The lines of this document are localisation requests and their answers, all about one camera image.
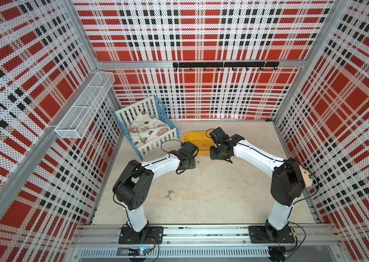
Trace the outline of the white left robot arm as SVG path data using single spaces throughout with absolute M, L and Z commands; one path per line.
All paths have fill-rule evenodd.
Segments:
M 113 200 L 122 206 L 127 215 L 126 225 L 121 229 L 119 244 L 159 244 L 162 227 L 152 227 L 145 216 L 144 203 L 152 181 L 169 172 L 180 175 L 196 167 L 195 158 L 199 148 L 191 142 L 181 144 L 178 150 L 171 150 L 165 156 L 149 161 L 131 160 L 113 186 Z

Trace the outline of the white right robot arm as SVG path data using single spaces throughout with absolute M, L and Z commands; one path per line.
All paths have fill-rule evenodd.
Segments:
M 231 163 L 233 156 L 254 165 L 271 178 L 270 193 L 274 199 L 272 212 L 265 225 L 255 233 L 258 240 L 270 243 L 291 241 L 289 217 L 294 205 L 299 201 L 304 189 L 312 186 L 310 172 L 293 158 L 279 158 L 252 145 L 243 136 L 227 135 L 220 127 L 210 129 L 205 135 L 212 139 L 210 147 L 212 160 L 224 160 Z

